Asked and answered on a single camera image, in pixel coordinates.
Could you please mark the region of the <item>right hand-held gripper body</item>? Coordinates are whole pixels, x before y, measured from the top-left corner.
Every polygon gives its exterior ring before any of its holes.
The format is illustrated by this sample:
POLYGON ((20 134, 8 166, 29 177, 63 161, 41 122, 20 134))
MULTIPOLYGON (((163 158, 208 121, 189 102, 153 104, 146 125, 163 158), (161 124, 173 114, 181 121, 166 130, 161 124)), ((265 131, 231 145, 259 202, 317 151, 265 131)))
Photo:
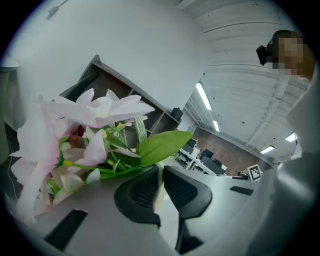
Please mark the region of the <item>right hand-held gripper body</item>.
POLYGON ((252 166, 248 167, 247 168, 247 173, 248 173, 249 179, 252 182, 259 181, 261 179, 261 177, 262 177, 262 174, 263 174, 260 171, 260 168, 259 168, 258 164, 255 164, 255 165, 252 165, 252 166))

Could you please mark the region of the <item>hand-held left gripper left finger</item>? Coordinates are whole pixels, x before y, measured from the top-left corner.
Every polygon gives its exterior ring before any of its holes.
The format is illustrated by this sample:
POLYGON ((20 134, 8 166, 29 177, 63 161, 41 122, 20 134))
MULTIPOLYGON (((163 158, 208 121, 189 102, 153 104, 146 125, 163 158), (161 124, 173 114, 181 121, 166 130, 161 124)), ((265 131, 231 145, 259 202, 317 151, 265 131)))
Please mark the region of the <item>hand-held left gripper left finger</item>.
POLYGON ((154 199, 159 188, 158 178, 159 169, 153 165, 122 183, 114 193, 118 210, 134 223, 160 227, 160 217, 154 212, 154 199))

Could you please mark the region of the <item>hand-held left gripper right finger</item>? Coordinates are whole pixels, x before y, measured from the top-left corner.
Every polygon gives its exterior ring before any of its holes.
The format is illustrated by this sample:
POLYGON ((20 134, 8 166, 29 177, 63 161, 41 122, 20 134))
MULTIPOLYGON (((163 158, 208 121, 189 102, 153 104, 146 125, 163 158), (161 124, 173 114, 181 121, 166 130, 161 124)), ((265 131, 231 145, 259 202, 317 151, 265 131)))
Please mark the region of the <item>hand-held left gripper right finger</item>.
POLYGON ((170 166, 163 169, 164 188, 178 211, 178 234, 175 250, 185 254, 204 242, 192 235, 186 220, 201 217, 212 201, 208 186, 170 166))

